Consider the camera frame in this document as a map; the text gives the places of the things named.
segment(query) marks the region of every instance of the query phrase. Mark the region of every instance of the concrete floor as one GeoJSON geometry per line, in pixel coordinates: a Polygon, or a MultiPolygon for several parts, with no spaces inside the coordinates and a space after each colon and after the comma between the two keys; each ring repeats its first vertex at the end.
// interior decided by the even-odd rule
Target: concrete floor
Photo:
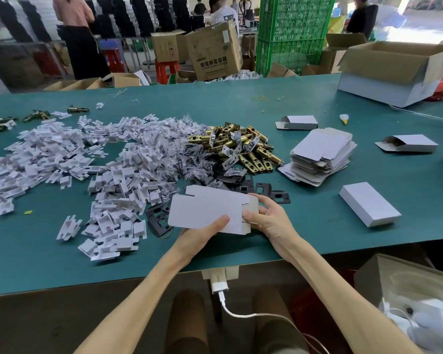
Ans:
{"type": "MultiPolygon", "coordinates": [[[[427,264],[417,245],[354,251],[325,258],[341,271],[359,268],[377,252],[427,264]]],[[[0,354],[71,353],[140,282],[141,279],[122,280],[0,296],[0,354]]],[[[252,313],[253,293],[260,285],[266,284],[276,286],[286,303],[308,289],[307,282],[285,261],[242,266],[239,279],[229,282],[227,307],[237,314],[252,313]]],[[[200,272],[179,274],[171,282],[135,353],[163,353],[172,299],[185,288],[198,291],[204,297],[212,354],[249,353],[254,320],[224,314],[223,325],[217,326],[213,320],[207,282],[200,272]]]]}

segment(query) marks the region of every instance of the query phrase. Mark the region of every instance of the stool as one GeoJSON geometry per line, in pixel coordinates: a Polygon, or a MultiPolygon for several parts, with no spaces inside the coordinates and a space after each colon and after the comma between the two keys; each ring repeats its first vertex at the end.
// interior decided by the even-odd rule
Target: stool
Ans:
{"type": "Polygon", "coordinates": [[[102,54],[107,59],[109,63],[110,72],[112,73],[124,73],[125,67],[121,62],[121,58],[118,53],[118,48],[116,49],[103,49],[102,54]]]}
{"type": "Polygon", "coordinates": [[[169,67],[171,74],[176,74],[176,71],[180,69],[178,61],[158,62],[158,60],[155,59],[154,65],[156,67],[156,77],[159,84],[167,84],[166,67],[169,67]]]}

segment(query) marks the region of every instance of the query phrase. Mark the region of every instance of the leg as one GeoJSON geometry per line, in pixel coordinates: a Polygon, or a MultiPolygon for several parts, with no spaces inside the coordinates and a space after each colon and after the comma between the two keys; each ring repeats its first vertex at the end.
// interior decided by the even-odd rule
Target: leg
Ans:
{"type": "Polygon", "coordinates": [[[177,293],[166,334],[166,354],[208,354],[205,304],[192,291],[177,293]]]}
{"type": "MultiPolygon", "coordinates": [[[[292,318],[289,310],[274,287],[260,288],[253,297],[255,313],[271,313],[292,318]]],[[[296,354],[308,354],[307,342],[299,331],[292,325],[277,317],[256,317],[256,332],[254,335],[254,352],[271,354],[283,349],[293,349],[296,354]]]]}
{"type": "Polygon", "coordinates": [[[210,283],[210,280],[207,280],[208,284],[208,293],[210,293],[210,301],[212,302],[212,310],[213,310],[213,317],[215,318],[215,323],[222,324],[223,323],[223,317],[222,317],[222,304],[220,303],[220,299],[218,296],[212,293],[212,284],[210,283]]]}

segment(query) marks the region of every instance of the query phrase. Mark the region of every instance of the green workbench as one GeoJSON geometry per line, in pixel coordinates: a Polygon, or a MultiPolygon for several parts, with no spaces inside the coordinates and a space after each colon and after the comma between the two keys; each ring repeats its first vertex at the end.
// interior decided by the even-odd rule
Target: green workbench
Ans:
{"type": "MultiPolygon", "coordinates": [[[[290,181],[279,172],[260,174],[255,182],[271,183],[273,190],[289,192],[291,204],[283,205],[298,233],[319,253],[350,251],[443,238],[443,121],[395,111],[389,106],[336,90],[339,75],[271,78],[250,81],[156,85],[128,88],[117,97],[114,89],[42,92],[0,96],[0,117],[24,117],[33,109],[65,111],[73,104],[91,109],[89,118],[105,123],[121,117],[192,119],[207,125],[226,121],[252,125],[269,136],[274,153],[289,161],[289,151],[307,131],[276,130],[275,122],[287,115],[314,115],[319,127],[334,127],[353,134],[358,144],[345,170],[314,188],[290,181]],[[271,101],[252,101],[265,96],[271,101]],[[95,109],[97,102],[105,103],[95,109]],[[344,126],[339,114],[349,114],[344,126]],[[386,154],[374,142],[388,135],[424,134],[440,144],[434,154],[386,154]],[[345,184],[369,182],[402,217],[391,226],[366,228],[338,192],[345,184]]],[[[443,117],[443,102],[421,102],[413,110],[443,117]]],[[[77,126],[78,115],[64,119],[77,126]]],[[[40,123],[19,123],[0,133],[0,156],[16,136],[40,123]]],[[[109,143],[109,155],[92,165],[114,160],[124,143],[109,143]]],[[[168,239],[148,235],[139,250],[122,253],[114,261],[96,263],[77,246],[86,237],[56,241],[68,215],[85,223],[90,204],[90,179],[60,190],[58,184],[40,184],[15,199],[15,211],[0,217],[0,294],[32,291],[146,276],[170,248],[168,239]]],[[[218,235],[185,270],[244,265],[278,260],[269,241],[258,232],[246,236],[218,235]]]]}

